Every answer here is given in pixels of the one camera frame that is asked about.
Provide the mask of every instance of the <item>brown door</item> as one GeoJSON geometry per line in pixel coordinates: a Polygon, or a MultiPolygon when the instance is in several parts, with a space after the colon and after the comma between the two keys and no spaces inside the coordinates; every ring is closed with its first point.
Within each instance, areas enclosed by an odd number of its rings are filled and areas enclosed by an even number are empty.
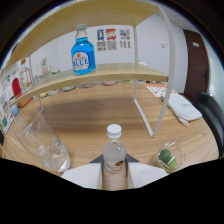
{"type": "Polygon", "coordinates": [[[184,96],[192,103],[197,91],[207,92],[209,80],[208,55],[200,34],[184,30],[188,48],[188,73],[184,96]]]}

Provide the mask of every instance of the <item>clear drinking glass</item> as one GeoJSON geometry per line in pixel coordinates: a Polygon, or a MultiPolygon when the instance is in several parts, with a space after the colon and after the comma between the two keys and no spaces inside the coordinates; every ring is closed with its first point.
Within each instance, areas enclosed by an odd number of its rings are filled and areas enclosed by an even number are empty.
{"type": "Polygon", "coordinates": [[[44,168],[66,171],[70,156],[59,137],[37,109],[25,112],[16,122],[14,133],[25,150],[44,168]]]}
{"type": "Polygon", "coordinates": [[[155,155],[154,165],[163,168],[167,173],[175,172],[183,165],[185,154],[182,145],[177,142],[167,142],[155,155]]]}

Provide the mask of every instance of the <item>wooden shelf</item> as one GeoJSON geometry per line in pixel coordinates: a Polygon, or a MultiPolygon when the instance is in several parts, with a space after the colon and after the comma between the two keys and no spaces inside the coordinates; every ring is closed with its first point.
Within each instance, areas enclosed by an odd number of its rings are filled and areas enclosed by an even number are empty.
{"type": "Polygon", "coordinates": [[[137,26],[157,12],[158,7],[135,0],[77,1],[34,27],[15,49],[7,67],[29,57],[57,37],[75,31],[78,24],[86,24],[87,28],[101,25],[137,26]]]}
{"type": "Polygon", "coordinates": [[[49,74],[46,78],[38,81],[34,88],[24,93],[10,103],[13,106],[22,100],[66,86],[85,84],[92,82],[113,81],[113,80],[148,80],[148,81],[168,81],[168,75],[153,68],[135,63],[112,63],[96,65],[96,72],[75,76],[73,70],[49,74]]]}

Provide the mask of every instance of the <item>wooden table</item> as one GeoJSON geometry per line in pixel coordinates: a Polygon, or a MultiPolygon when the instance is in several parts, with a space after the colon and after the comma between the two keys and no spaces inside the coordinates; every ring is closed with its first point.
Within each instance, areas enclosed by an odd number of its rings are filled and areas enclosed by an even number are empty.
{"type": "MultiPolygon", "coordinates": [[[[215,138],[203,118],[191,121],[185,127],[167,108],[157,136],[151,138],[133,101],[133,87],[134,84],[121,82],[112,86],[97,83],[90,88],[79,85],[72,91],[61,91],[41,99],[44,105],[42,115],[68,149],[70,169],[86,165],[102,154],[103,145],[108,141],[107,126],[113,123],[122,127],[121,141],[125,143],[127,153],[143,164],[152,165],[153,157],[167,141],[176,141],[184,147],[186,159],[181,169],[218,158],[215,138]]],[[[162,107],[161,99],[144,84],[139,84],[138,102],[154,129],[162,107]]],[[[33,99],[20,109],[17,116],[37,107],[39,103],[33,99]]],[[[40,167],[15,137],[14,123],[5,135],[5,158],[40,167]]],[[[104,190],[127,188],[125,169],[118,174],[110,174],[104,169],[104,190]]]]}

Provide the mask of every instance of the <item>white bottle cap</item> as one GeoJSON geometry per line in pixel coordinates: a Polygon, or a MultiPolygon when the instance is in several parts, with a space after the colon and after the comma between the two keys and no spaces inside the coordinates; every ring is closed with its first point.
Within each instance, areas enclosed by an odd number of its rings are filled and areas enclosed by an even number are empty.
{"type": "Polygon", "coordinates": [[[107,136],[112,139],[121,137],[121,126],[118,124],[111,124],[107,127],[107,136]]]}
{"type": "Polygon", "coordinates": [[[76,26],[76,30],[83,30],[83,29],[86,29],[86,24],[79,24],[76,26]]]}

